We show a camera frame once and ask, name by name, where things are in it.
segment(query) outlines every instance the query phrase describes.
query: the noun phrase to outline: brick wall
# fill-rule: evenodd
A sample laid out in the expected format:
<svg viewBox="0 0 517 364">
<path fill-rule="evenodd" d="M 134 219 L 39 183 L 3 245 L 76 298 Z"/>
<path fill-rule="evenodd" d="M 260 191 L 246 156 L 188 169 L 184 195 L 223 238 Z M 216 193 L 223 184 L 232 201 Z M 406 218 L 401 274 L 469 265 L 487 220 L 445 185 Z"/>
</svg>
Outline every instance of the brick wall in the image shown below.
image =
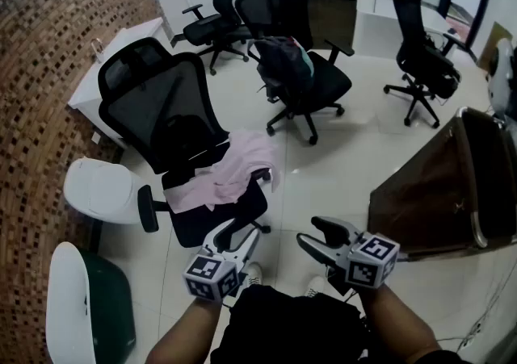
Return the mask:
<svg viewBox="0 0 517 364">
<path fill-rule="evenodd" d="M 92 64 L 90 41 L 160 15 L 156 0 L 0 0 L 0 362 L 49 362 L 50 258 L 61 241 L 89 241 L 62 194 L 66 170 L 118 153 L 66 106 Z"/>
</svg>

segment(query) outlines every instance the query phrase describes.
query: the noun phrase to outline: person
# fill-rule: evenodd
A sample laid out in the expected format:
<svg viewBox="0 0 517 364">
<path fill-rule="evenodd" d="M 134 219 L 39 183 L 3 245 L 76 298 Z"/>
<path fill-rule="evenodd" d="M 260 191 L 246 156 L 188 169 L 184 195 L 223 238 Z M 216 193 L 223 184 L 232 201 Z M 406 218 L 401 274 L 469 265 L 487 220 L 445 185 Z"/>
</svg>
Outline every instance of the person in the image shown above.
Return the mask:
<svg viewBox="0 0 517 364">
<path fill-rule="evenodd" d="M 305 295 L 293 298 L 263 287 L 258 264 L 251 264 L 247 273 L 221 345 L 211 354 L 212 364 L 462 362 L 457 354 L 441 350 L 429 325 L 386 285 L 356 288 L 365 324 L 357 308 L 322 294 L 323 277 L 313 278 Z M 220 314 L 221 304 L 195 299 L 153 347 L 146 364 L 204 362 Z"/>
</svg>

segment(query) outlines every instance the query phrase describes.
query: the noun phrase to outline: pink cloth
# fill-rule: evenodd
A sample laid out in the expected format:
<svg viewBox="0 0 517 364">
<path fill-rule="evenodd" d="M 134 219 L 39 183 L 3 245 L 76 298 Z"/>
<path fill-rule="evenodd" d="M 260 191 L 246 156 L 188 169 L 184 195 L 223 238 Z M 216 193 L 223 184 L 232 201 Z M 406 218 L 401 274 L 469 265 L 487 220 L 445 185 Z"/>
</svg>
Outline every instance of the pink cloth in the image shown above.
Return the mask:
<svg viewBox="0 0 517 364">
<path fill-rule="evenodd" d="M 271 189 L 280 182 L 276 168 L 276 147 L 268 136 L 259 132 L 237 130 L 229 134 L 229 148 L 216 164 L 195 170 L 195 177 L 181 186 L 164 190 L 174 213 L 206 205 L 236 203 L 246 192 L 251 174 L 258 169 L 271 170 Z"/>
</svg>

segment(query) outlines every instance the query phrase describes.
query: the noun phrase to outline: chair base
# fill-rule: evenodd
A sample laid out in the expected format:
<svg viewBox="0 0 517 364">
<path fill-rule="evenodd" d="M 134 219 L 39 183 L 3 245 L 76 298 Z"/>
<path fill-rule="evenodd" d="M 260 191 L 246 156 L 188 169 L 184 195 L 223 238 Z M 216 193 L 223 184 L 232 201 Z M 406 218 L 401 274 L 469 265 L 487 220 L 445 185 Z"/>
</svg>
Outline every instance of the chair base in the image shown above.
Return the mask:
<svg viewBox="0 0 517 364">
<path fill-rule="evenodd" d="M 332 103 L 327 107 L 337 108 L 338 109 L 336 111 L 337 116 L 342 116 L 345 113 L 345 109 L 339 103 Z M 267 122 L 267 126 L 266 126 L 267 134 L 269 136 L 273 136 L 275 134 L 275 129 L 273 128 L 273 124 L 279 122 L 284 117 L 287 117 L 289 120 L 291 120 L 294 116 L 295 116 L 295 113 L 293 111 L 289 110 L 288 107 L 285 107 L 278 115 L 276 115 L 275 117 L 273 117 L 273 119 L 271 119 L 269 122 Z M 311 137 L 309 138 L 309 144 L 314 146 L 317 143 L 317 139 L 318 139 L 316 127 L 314 126 L 314 122 L 313 122 L 312 117 L 310 116 L 310 113 L 304 113 L 304 117 L 305 117 L 305 120 L 307 120 L 307 124 L 309 125 L 310 132 L 312 134 Z"/>
<path fill-rule="evenodd" d="M 231 43 L 221 43 L 214 41 L 212 44 L 212 47 L 206 48 L 202 52 L 199 52 L 199 56 L 203 56 L 204 54 L 208 54 L 209 52 L 213 52 L 212 59 L 210 60 L 210 74 L 215 76 L 217 74 L 217 71 L 213 68 L 214 64 L 216 64 L 216 60 L 219 57 L 219 54 L 223 51 L 231 52 L 232 54 L 237 54 L 238 56 L 242 56 L 242 60 L 246 63 L 250 60 L 250 58 L 244 53 L 236 50 L 232 47 Z"/>
<path fill-rule="evenodd" d="M 436 96 L 433 93 L 431 93 L 429 90 L 424 90 L 423 84 L 418 84 L 417 82 L 411 80 L 410 76 L 408 76 L 407 74 L 404 74 L 402 76 L 402 80 L 406 80 L 409 83 L 409 85 L 407 87 L 386 85 L 384 88 L 384 91 L 386 94 L 389 93 L 390 90 L 398 91 L 399 93 L 408 94 L 411 97 L 413 97 L 413 101 L 411 102 L 410 109 L 407 112 L 406 117 L 404 118 L 404 124 L 407 127 L 409 127 L 411 125 L 411 119 L 410 119 L 411 113 L 413 112 L 413 109 L 416 106 L 417 102 L 420 102 L 435 119 L 435 122 L 432 125 L 432 127 L 438 128 L 439 127 L 438 116 L 436 115 L 435 111 L 432 109 L 429 102 L 426 100 L 426 97 L 430 98 L 431 100 L 434 100 Z"/>
</svg>

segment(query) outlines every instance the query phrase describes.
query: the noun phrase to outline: white stool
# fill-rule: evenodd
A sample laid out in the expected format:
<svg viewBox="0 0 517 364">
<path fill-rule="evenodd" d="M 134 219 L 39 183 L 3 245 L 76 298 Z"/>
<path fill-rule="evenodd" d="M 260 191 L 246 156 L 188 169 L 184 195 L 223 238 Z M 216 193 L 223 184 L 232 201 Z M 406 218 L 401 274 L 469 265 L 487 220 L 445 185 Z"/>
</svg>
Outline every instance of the white stool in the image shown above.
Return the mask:
<svg viewBox="0 0 517 364">
<path fill-rule="evenodd" d="M 139 224 L 138 190 L 145 182 L 122 165 L 83 157 L 66 173 L 63 193 L 75 210 L 113 224 Z"/>
</svg>

